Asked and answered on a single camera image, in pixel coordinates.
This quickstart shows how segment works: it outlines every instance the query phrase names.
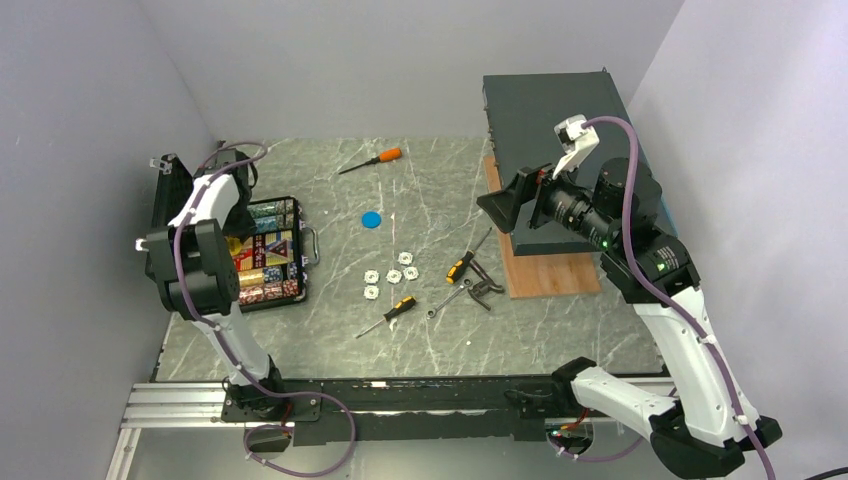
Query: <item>marble surface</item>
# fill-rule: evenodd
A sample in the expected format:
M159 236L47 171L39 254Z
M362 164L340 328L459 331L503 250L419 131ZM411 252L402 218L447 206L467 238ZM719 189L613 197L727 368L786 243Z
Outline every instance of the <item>marble surface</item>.
M444 280L449 266L491 225L475 203L486 193L485 139L287 139L273 145L258 165L254 199L298 198L320 234L322 257L308 270L306 302L245 314L284 377L547 374L578 356L614 373L659 371L647 328L606 278L599 294L521 300L490 294L491 312L462 294L426 318L454 288ZM338 175L394 146L402 159ZM368 210L383 218L374 230L360 223ZM415 255L420 278L391 286L385 273L398 267L402 251ZM496 281L504 280L495 235L477 259ZM369 269L381 273L373 301L363 296ZM470 270L466 275L476 279ZM353 338L405 295L415 295L418 305L394 332L381 327ZM211 345L181 318L172 319L160 361L160 381L226 375Z

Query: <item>combination wrench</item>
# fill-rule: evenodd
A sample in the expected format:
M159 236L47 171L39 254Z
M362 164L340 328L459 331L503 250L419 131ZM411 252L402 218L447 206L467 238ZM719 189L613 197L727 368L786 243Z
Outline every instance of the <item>combination wrench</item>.
M469 278L463 280L462 285L458 286L456 290L454 290L450 295L448 295L448 298L446 298L442 303L436 305L436 308L427 311L427 318L435 317L436 313L438 313L439 310L445 308L445 305L450 303L450 301L454 298L458 297L459 294L462 293L466 288L470 287L472 283L474 282L472 282Z

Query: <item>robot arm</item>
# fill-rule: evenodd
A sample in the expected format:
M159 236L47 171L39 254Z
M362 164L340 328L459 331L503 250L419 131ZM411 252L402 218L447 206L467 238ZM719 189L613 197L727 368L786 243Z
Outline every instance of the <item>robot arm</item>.
M275 418L285 402L263 395L245 377L248 374L268 390L283 393L279 371L256 342L239 309L238 274L226 243L227 235L246 238L255 231L246 210L251 196L247 167L218 176L208 172L238 161L239 155L247 158L238 151L220 152L216 164L193 180L191 195L179 214L166 226L150 231L140 246L149 252L162 305L200 329L224 362L230 398L240 408ZM194 307L206 323L197 321L189 311L177 276L175 235L186 217L189 220L180 242L181 269ZM229 360L227 350L238 359L238 365Z
M558 369L553 379L561 400L601 411L651 442L666 467L681 478L725 476L744 463L751 450L747 428L767 447L782 435L777 422L760 416L739 388L735 394L743 415L734 412L722 366L726 365L704 308L700 277L686 247L654 225L662 188L647 165L636 170L630 237L640 272L654 290L694 317L695 330L681 314L663 305L637 281L623 245L623 204L629 162L604 163L594 189L574 184L562 171L572 171L597 145L585 118L571 117L555 128L566 157L552 171L524 168L506 188L481 196L477 204L503 232L512 231L523 203L535 200L531 228L550 221L580 234L601 254L601 266L645 322L673 378L679 399L649 394L605 372L586 358Z

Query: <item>screwdriver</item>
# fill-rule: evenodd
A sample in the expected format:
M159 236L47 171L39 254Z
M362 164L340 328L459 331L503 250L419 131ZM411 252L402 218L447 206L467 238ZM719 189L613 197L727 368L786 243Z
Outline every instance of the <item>screwdriver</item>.
M393 326L392 319L394 319L395 317L397 317L398 315L400 315L403 312L408 312L410 309L412 309L412 307L415 306L415 303L416 303L415 297L413 297L413 296L409 296L409 297L404 298L403 300L399 301L397 303L397 305L392 307L391 310L386 312L386 314L383 315L383 318L378 320L377 323L375 323L374 325L371 325L370 327L366 328L365 330L359 332L359 334L356 335L356 338L359 338L359 337L365 335L366 333L370 332L371 330L374 330L375 328L379 327L383 322L388 323L389 328L392 328L392 326Z
M378 163L391 162L392 160L397 160L398 158L400 158L402 156L403 156L403 152L401 152L399 148L393 148L391 150L386 150L385 152L377 155L376 157L372 158L371 160L368 160L365 163L361 163L361 164L359 164L355 167L348 168L347 170L342 170L341 172L339 172L339 175L341 175L343 173L347 173L351 170L356 170L357 168L364 167L366 165L376 165Z
M483 245L483 242L486 240L486 237L488 237L490 233L492 233L492 227L489 227L489 229L486 230L486 233L483 235L483 238L481 238L480 241L477 242L476 245L474 245L474 248L466 251L465 255L463 255L458 262L453 264L450 271L448 271L448 276L445 278L448 283L454 283L455 281L462 278L463 275L465 275L465 270L468 268L468 262L470 262L471 259L474 258L474 251L480 248L480 245Z

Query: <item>orange screwdriver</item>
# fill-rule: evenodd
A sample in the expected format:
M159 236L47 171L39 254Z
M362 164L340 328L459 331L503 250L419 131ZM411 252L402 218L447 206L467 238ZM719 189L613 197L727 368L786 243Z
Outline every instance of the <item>orange screwdriver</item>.
M343 173L347 173L351 170L356 170L357 168L364 167L366 165L376 165L378 163L391 162L392 160L397 160L398 158L400 158L402 156L403 156L403 152L401 152L399 148L393 148L391 150L386 150L385 152L377 155L376 157L372 158L371 160L368 160L365 163L359 164L355 167L348 168L347 170L342 170L341 172L339 172L339 175L341 175Z

